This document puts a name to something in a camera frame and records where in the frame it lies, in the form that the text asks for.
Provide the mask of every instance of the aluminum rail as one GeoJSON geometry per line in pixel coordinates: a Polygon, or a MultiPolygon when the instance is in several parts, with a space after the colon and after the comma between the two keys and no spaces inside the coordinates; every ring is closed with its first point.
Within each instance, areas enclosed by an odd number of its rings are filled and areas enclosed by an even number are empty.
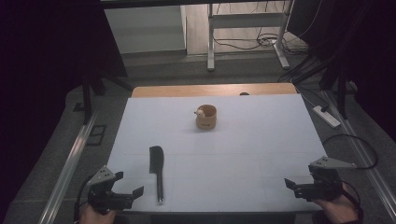
{"type": "MultiPolygon", "coordinates": [[[[332,111],[334,116],[340,121],[344,133],[356,136],[356,133],[353,130],[352,126],[349,124],[349,121],[344,120],[343,117],[338,113],[336,109],[336,102],[332,97],[332,94],[329,91],[323,91],[322,94],[324,97],[327,98],[330,110],[332,111]]],[[[367,150],[365,146],[361,143],[361,141],[351,138],[349,139],[349,143],[352,145],[355,154],[363,165],[369,166],[373,164],[370,155],[367,153],[367,150]]],[[[370,182],[375,188],[382,203],[385,205],[385,208],[387,209],[393,223],[396,223],[396,197],[391,188],[389,187],[387,181],[376,168],[367,170],[366,174],[369,177],[370,182]]]]}
{"type": "Polygon", "coordinates": [[[82,150],[87,143],[92,126],[96,121],[100,105],[101,102],[98,102],[98,105],[95,108],[88,123],[81,127],[76,141],[70,150],[69,156],[67,157],[66,163],[64,164],[64,168],[62,169],[58,181],[56,182],[49,200],[47,201],[47,205],[44,208],[41,218],[38,220],[39,224],[53,223],[58,213],[59,207],[61,206],[62,200],[64,199],[64,195],[66,193],[67,187],[69,186],[70,180],[72,179],[73,173],[76,170],[82,150]]]}

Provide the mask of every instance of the gray floor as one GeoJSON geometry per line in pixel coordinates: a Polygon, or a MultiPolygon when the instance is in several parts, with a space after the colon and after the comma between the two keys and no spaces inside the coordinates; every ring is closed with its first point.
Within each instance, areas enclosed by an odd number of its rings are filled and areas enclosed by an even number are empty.
{"type": "MultiPolygon", "coordinates": [[[[161,55],[147,57],[141,55],[137,62],[131,58],[133,57],[128,55],[124,57],[129,76],[123,80],[136,86],[267,83],[276,82],[279,76],[284,74],[274,53],[218,55],[216,71],[212,73],[205,69],[205,57],[175,55],[167,56],[165,60],[161,55]]],[[[289,56],[290,64],[295,66],[303,58],[304,56],[289,56]]],[[[319,79],[320,75],[311,77],[303,85],[315,89],[318,87],[319,79]]],[[[70,223],[72,221],[73,204],[83,179],[106,164],[111,152],[123,108],[131,93],[112,82],[107,80],[104,82],[107,92],[104,96],[96,97],[96,101],[101,102],[101,106],[95,124],[106,125],[105,138],[100,146],[84,148],[54,223],[70,223]]],[[[315,95],[309,93],[304,95],[315,105],[323,104],[315,95]]],[[[5,223],[37,223],[39,220],[83,121],[83,112],[73,111],[77,103],[82,103],[81,88],[71,91],[65,103],[66,109],[61,121],[39,162],[9,207],[5,223]]],[[[315,115],[310,104],[306,104],[306,106],[322,140],[342,132],[341,129],[331,128],[315,115]]],[[[392,190],[396,190],[396,169],[394,167],[396,155],[392,153],[395,143],[362,111],[354,101],[353,95],[348,95],[346,98],[346,112],[348,121],[353,125],[358,136],[366,139],[379,153],[380,163],[377,169],[385,177],[392,190]]],[[[88,140],[89,143],[95,141],[97,139],[94,137],[88,140]]],[[[331,141],[325,146],[325,149],[330,157],[359,163],[351,145],[344,138],[331,141]]],[[[363,171],[340,171],[340,175],[357,187],[361,195],[362,207],[366,211],[364,223],[392,223],[366,173],[363,171]]],[[[144,214],[134,214],[130,216],[130,219],[131,223],[150,223],[150,216],[144,214]]],[[[299,214],[295,223],[311,223],[310,215],[299,214]]]]}

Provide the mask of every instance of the wall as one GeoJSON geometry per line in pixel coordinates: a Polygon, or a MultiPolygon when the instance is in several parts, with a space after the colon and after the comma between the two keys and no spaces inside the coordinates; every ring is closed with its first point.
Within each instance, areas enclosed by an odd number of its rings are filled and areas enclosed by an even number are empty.
{"type": "Polygon", "coordinates": [[[186,48],[184,6],[107,9],[120,53],[186,48]]]}

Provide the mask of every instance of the table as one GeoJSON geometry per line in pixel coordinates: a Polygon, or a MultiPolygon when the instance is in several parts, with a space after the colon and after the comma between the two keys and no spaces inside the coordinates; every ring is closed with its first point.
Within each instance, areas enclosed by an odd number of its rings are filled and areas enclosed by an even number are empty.
{"type": "Polygon", "coordinates": [[[113,190],[145,186],[132,211],[154,214],[318,209],[295,199],[283,181],[312,182],[307,165],[326,154],[295,93],[291,84],[136,88],[107,164],[124,172],[113,190]],[[218,107],[213,131],[194,126],[192,112],[203,102],[218,107]],[[238,112],[245,116],[234,117],[238,112]],[[149,174],[149,147],[156,145],[165,154],[163,204],[156,204],[156,178],[149,174]]]}

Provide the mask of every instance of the knife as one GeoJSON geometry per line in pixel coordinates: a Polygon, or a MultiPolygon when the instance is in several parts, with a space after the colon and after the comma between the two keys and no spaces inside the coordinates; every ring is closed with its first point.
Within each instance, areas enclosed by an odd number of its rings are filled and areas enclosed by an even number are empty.
{"type": "Polygon", "coordinates": [[[163,203],[163,149],[159,146],[149,148],[149,172],[157,175],[158,203],[163,203]]]}

